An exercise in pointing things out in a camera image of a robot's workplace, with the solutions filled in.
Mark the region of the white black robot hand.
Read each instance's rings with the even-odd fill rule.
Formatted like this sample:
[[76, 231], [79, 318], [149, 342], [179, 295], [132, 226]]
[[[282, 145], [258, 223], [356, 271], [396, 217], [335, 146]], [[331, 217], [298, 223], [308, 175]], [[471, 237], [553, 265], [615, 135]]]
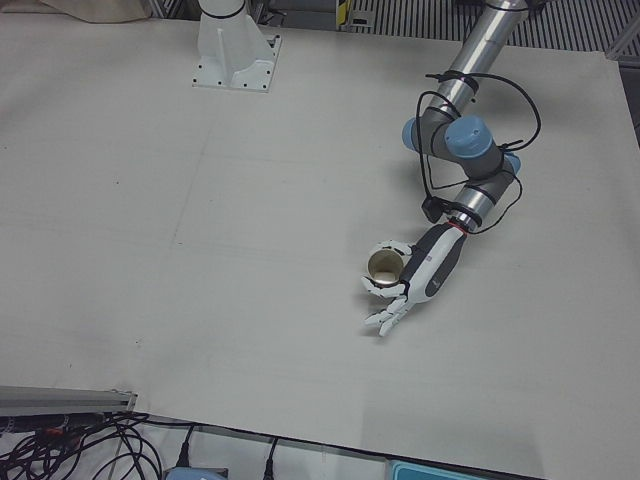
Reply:
[[416, 305], [432, 300], [455, 268], [467, 233], [453, 223], [431, 227], [414, 244], [385, 241], [370, 252], [361, 278], [370, 294], [388, 299], [364, 324], [385, 336]]

